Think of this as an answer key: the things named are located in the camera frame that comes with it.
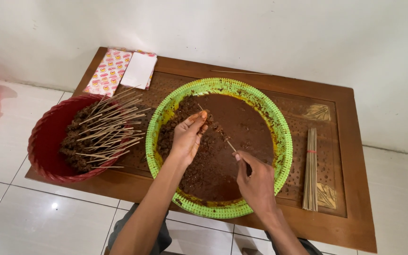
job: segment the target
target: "red plastic basket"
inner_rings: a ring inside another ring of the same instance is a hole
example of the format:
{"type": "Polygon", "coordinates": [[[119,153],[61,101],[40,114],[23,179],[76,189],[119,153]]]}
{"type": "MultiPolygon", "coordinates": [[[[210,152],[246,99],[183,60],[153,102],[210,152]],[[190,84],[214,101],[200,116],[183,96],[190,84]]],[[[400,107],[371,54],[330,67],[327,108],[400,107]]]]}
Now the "red plastic basket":
{"type": "Polygon", "coordinates": [[[57,183],[75,183],[102,173],[106,170],[105,166],[111,166],[116,162],[117,158],[88,173],[75,175],[76,171],[65,163],[65,156],[58,153],[60,143],[67,135],[66,127],[72,123],[77,111],[100,101],[102,97],[102,95],[89,94],[70,98],[51,107],[37,121],[29,139],[28,159],[39,175],[57,183]]]}

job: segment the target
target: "hand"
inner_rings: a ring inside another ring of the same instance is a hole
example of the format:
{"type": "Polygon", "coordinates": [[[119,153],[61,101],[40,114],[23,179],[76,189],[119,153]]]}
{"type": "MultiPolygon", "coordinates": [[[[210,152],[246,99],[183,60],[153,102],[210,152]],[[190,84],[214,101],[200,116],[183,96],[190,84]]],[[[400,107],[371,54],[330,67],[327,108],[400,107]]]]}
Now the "hand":
{"type": "Polygon", "coordinates": [[[201,137],[208,126],[204,125],[207,112],[191,115],[174,128],[173,146],[170,156],[178,157],[185,168],[191,164],[200,146],[201,137]]]}
{"type": "Polygon", "coordinates": [[[238,188],[247,204],[261,220],[264,215],[276,214],[273,167],[243,151],[237,151],[233,155],[238,161],[238,188]],[[247,167],[252,169],[250,176],[247,176],[247,167]]]}

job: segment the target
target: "person's left hand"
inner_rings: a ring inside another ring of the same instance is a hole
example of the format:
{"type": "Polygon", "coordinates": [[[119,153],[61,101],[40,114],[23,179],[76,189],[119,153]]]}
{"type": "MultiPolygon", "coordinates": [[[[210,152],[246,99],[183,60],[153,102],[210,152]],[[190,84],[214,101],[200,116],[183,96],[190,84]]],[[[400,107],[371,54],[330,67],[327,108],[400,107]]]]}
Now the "person's left hand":
{"type": "Polygon", "coordinates": [[[208,126],[204,125],[207,112],[202,111],[188,117],[174,129],[174,140],[170,156],[177,157],[187,168],[195,158],[201,137],[208,126]]]}

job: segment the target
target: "white paper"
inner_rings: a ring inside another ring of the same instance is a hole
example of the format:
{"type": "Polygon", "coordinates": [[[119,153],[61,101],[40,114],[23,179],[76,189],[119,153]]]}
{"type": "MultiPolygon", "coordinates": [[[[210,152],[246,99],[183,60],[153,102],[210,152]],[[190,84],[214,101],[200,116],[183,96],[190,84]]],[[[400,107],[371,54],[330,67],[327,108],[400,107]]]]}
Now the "white paper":
{"type": "Polygon", "coordinates": [[[156,62],[157,57],[149,57],[148,55],[134,52],[124,76],[122,76],[121,84],[128,87],[145,89],[156,62]]]}

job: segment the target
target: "wooden table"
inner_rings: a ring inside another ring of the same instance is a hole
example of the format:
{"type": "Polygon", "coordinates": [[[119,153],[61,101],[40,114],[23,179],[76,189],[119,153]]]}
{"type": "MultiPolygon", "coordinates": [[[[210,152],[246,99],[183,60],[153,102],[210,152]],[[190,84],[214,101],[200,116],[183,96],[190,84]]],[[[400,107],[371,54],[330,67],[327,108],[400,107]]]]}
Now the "wooden table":
{"type": "MultiPolygon", "coordinates": [[[[78,84],[74,96],[90,81],[107,48],[100,47],[78,84]]],[[[157,107],[166,95],[179,86],[201,78],[232,78],[260,89],[278,106],[289,125],[294,146],[293,163],[284,187],[276,196],[280,207],[299,237],[352,249],[377,252],[374,223],[366,177],[360,129],[353,89],[280,76],[255,75],[211,70],[243,70],[158,57],[150,89],[143,92],[146,107],[157,107]],[[306,161],[306,136],[317,128],[319,212],[302,208],[306,161]]],[[[149,116],[142,119],[147,129],[149,116]]],[[[63,187],[139,203],[153,179],[144,159],[144,144],[133,148],[117,164],[89,180],[57,184],[63,187]]],[[[47,183],[29,169],[26,178],[47,183]]],[[[171,210],[186,212],[174,203],[171,210]]],[[[264,229],[255,214],[221,220],[264,229]]]]}

